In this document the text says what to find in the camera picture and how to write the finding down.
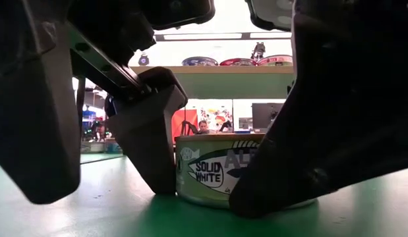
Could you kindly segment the blue-label silver-lid can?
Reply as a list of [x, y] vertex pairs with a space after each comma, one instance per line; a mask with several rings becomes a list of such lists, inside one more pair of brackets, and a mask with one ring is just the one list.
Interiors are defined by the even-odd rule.
[[189, 57], [182, 61], [183, 66], [218, 66], [218, 62], [209, 57]]

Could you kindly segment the red-label silver-lid can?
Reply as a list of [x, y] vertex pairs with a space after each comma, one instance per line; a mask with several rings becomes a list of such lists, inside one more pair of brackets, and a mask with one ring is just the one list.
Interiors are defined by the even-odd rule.
[[219, 66], [256, 66], [257, 62], [253, 59], [234, 58], [222, 61]]

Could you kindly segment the red hanging cloth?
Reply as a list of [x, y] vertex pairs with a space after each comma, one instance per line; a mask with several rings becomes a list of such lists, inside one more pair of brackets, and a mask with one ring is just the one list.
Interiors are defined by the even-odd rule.
[[196, 109], [181, 109], [176, 111], [171, 119], [171, 129], [172, 129], [172, 138], [175, 141], [175, 137], [180, 136], [182, 134], [182, 122], [186, 120], [194, 125], [196, 128], [198, 127], [198, 115]]

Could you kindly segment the white colourful painted cloth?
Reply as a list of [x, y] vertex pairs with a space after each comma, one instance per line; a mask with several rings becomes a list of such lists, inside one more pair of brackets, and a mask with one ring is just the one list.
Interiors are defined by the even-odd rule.
[[231, 109], [221, 107], [202, 107], [198, 112], [198, 121], [206, 121], [211, 132], [219, 131], [223, 123], [229, 121], [233, 124], [233, 114]]

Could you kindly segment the green albacore tuna can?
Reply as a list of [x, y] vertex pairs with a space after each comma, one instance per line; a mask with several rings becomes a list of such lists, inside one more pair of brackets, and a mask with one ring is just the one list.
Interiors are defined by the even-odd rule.
[[176, 137], [177, 195], [198, 205], [229, 209], [229, 196], [263, 137], [263, 134]]

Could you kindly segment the black device green lights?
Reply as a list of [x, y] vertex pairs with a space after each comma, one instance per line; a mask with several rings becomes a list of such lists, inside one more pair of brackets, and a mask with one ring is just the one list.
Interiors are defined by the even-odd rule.
[[87, 142], [104, 142], [107, 130], [103, 121], [95, 120], [84, 132]]

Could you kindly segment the green table mat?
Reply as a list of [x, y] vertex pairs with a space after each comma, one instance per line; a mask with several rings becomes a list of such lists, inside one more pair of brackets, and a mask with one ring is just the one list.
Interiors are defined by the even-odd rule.
[[408, 237], [408, 169], [263, 219], [155, 196], [130, 161], [82, 165], [78, 190], [31, 204], [0, 167], [0, 237]]

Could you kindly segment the black monitor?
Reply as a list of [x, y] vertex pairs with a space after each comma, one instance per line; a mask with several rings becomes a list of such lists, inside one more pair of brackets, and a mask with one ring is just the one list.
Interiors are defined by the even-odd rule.
[[282, 103], [253, 103], [252, 127], [254, 130], [266, 130], [281, 110]]

